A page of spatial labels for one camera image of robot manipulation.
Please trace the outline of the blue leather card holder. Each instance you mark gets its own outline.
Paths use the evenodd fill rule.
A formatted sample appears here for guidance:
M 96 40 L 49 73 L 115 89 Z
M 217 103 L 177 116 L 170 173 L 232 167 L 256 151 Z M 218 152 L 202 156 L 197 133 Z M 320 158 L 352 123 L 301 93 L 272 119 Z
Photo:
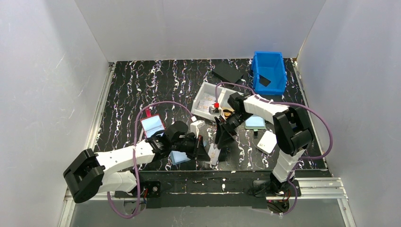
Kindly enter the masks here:
M 194 159 L 195 142 L 180 142 L 172 146 L 170 158 L 174 165 Z

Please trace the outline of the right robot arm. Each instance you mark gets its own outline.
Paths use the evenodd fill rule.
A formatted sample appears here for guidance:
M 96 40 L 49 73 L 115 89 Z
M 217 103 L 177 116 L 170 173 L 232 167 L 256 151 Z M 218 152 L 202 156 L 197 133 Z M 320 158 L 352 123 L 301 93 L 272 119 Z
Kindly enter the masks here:
M 227 147 L 235 140 L 237 127 L 253 115 L 274 126 L 274 134 L 280 149 L 276 166 L 270 174 L 271 191 L 283 191 L 294 178 L 294 170 L 304 151 L 314 140 L 308 118 L 309 108 L 297 103 L 271 102 L 260 95 L 233 93 L 228 104 L 234 112 L 228 117 L 216 116 L 215 144 L 218 149 Z

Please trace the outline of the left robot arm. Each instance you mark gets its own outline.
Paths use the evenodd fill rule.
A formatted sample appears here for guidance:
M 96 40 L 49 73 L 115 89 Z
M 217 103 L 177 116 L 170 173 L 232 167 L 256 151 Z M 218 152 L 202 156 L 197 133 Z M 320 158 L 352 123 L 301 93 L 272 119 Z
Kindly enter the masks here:
M 173 151 L 191 160 L 210 161 L 201 135 L 204 125 L 202 120 L 190 125 L 176 121 L 133 146 L 109 152 L 83 150 L 63 173 L 74 202 L 86 202 L 102 192 L 142 195 L 147 184 L 138 166 L 159 161 Z

